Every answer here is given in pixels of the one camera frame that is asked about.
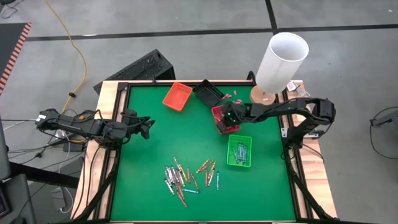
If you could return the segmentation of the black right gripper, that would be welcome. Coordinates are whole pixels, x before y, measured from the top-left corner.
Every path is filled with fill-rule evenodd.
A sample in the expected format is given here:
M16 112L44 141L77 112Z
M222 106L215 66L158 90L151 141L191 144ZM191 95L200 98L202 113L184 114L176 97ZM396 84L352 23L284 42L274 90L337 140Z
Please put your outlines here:
M245 104L239 105L232 102L226 102L222 106L222 123L217 124L221 133L225 133L228 127L237 126L241 123L250 121L249 107Z

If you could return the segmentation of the green plastic basket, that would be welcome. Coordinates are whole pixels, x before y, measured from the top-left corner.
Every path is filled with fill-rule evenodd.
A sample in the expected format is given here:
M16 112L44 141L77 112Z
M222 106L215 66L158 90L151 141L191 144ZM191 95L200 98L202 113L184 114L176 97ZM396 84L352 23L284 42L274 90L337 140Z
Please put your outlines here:
M247 148L247 161L243 163L239 161L237 164L234 159L233 147L238 153L238 144L243 144L244 147ZM251 167L251 157L252 157L252 138L249 136L242 136L231 134L228 138L228 151L226 156L226 163L230 166L238 166L238 167Z

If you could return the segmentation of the clear plastic bag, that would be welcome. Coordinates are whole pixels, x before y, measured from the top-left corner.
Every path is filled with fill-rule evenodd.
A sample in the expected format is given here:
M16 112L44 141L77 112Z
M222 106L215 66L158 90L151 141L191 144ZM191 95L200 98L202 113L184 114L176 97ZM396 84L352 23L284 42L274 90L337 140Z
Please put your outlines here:
M294 90L294 93L295 93L295 96L297 96L297 97L302 97L302 98L310 97L310 94L307 91L305 91L303 88L301 88L300 86Z

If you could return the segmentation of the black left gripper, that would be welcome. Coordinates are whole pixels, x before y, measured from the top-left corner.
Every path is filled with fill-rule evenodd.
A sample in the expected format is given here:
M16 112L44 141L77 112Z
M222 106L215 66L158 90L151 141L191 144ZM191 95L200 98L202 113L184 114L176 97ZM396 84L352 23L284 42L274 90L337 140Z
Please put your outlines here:
M144 139L149 139L149 126L153 126L155 121L148 120L146 117L140 117L137 112L130 109L125 109L121 112L122 122L127 125L126 138L130 140L132 134L141 134Z

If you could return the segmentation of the black floor beam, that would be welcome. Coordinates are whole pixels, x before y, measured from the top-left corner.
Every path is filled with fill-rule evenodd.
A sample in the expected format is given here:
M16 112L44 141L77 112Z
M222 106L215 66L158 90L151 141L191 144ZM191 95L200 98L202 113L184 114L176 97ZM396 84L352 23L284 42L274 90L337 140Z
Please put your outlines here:
M50 172L47 170L38 169L35 167L26 166L23 164L17 164L10 162L11 177L15 177L19 174L25 174L27 180L34 182L41 182L50 185L57 185L60 187L68 187L76 189L79 184L79 178L72 177L65 174L59 174L56 172Z

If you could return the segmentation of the orange plastic basket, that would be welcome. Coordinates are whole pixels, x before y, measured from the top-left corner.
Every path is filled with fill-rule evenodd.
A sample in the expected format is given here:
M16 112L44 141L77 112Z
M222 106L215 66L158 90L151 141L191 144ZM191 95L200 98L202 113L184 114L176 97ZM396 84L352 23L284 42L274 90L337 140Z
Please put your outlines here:
M163 104L175 111L181 112L188 101L193 88L175 82L163 99Z

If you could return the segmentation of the black mat with striped edge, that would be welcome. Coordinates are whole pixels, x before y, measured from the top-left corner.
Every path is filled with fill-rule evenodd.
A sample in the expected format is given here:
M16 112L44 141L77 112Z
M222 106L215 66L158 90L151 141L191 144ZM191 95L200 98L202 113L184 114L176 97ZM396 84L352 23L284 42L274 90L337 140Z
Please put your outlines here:
M32 23L0 24L0 96L27 40Z

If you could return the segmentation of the grey stand leg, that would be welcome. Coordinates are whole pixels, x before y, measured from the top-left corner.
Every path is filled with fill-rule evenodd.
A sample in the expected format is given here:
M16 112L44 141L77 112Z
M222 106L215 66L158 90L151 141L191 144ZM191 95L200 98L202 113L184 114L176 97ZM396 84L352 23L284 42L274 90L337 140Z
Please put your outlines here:
M380 118L373 118L370 120L371 126L379 127L383 124L392 123L398 128L398 110L386 114Z

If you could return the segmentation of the red plastic basket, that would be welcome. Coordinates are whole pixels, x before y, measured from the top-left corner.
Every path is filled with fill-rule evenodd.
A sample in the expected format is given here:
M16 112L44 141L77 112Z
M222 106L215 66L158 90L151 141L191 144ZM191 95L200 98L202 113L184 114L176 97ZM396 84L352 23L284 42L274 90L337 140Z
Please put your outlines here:
M222 120L223 120L223 115L221 114L221 109L222 109L222 106L215 106L215 107L212 107L212 109L211 109L211 112L212 112L212 115L213 115L213 118L214 118L214 121L215 121L215 124L216 124L216 128L217 128L217 124L221 123ZM232 126L232 127L230 126L230 127L228 127L227 132L221 133L218 130L218 128L217 128L217 130L218 130L218 132L220 134L233 133L233 132L238 131L240 129L241 129L241 127L239 125Z

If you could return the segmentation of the black power brick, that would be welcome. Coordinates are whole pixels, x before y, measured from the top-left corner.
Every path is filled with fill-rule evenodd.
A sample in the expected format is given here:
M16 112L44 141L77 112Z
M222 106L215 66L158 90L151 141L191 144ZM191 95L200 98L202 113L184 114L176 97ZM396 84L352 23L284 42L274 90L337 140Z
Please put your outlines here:
M84 144L68 142L63 146L64 152L82 152L85 149Z

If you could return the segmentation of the black plastic basket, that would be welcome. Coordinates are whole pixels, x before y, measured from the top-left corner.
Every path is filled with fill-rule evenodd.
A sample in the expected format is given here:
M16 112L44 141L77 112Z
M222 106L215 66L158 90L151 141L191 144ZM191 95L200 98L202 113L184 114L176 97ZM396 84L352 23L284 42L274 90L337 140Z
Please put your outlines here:
M195 96L209 108L216 106L224 97L224 93L207 79L204 79L198 84L193 89L193 92Z

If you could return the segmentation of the white table lamp wooden base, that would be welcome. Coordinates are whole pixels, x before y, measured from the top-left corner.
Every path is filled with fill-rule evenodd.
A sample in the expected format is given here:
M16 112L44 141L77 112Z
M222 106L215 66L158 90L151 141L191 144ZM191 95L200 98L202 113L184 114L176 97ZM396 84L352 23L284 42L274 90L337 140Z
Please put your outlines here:
M274 35L255 73L250 93L253 103L270 105L282 93L307 58L309 46L299 35L283 32Z

